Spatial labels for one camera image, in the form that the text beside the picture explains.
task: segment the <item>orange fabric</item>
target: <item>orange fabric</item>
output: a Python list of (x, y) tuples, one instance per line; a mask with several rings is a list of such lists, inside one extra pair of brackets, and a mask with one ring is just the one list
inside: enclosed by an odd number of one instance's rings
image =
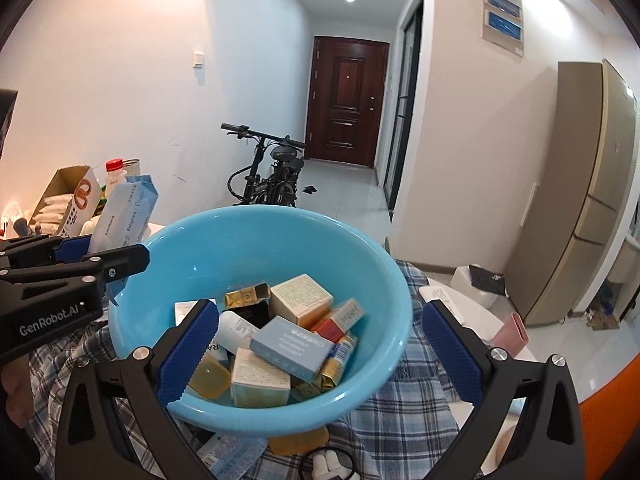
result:
[(598, 480), (613, 464), (640, 422), (640, 355), (603, 389), (580, 404), (586, 480)]

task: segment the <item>pretzel logo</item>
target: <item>pretzel logo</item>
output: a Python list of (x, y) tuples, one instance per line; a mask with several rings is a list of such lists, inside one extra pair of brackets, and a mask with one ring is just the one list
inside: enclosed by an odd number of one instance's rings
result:
[(89, 205), (88, 196), (91, 194), (91, 183), (87, 179), (82, 179), (78, 187), (76, 187), (76, 192), (74, 193), (74, 202), (76, 203), (76, 207), (82, 211), (86, 209), (87, 205)]

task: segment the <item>human hand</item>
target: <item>human hand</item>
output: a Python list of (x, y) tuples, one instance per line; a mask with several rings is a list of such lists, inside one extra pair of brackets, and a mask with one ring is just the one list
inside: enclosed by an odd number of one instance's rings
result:
[(29, 357), (22, 356), (2, 367), (0, 383), (7, 392), (6, 413), (9, 419), (19, 428), (24, 428), (33, 416)]

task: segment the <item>red bottle cap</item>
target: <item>red bottle cap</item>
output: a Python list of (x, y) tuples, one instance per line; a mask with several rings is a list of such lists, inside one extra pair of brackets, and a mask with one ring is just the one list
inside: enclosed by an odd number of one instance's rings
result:
[(121, 170), (123, 167), (124, 166), (122, 164), (121, 158), (114, 158), (113, 160), (107, 162), (107, 171), (109, 172)]

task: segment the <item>blue gripper pad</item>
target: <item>blue gripper pad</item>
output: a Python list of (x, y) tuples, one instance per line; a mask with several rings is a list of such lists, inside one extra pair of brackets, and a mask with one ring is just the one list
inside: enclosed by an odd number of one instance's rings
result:
[(55, 251), (56, 260), (64, 264), (76, 264), (86, 256), (89, 250), (90, 236), (68, 238)]
[(158, 369), (156, 379), (156, 397), (162, 406), (180, 399), (184, 393), (191, 376), (218, 331), (219, 320), (218, 307), (207, 300), (207, 304), (167, 355)]
[(460, 399), (482, 404), (482, 372), (433, 303), (422, 308), (422, 331), (435, 350)]

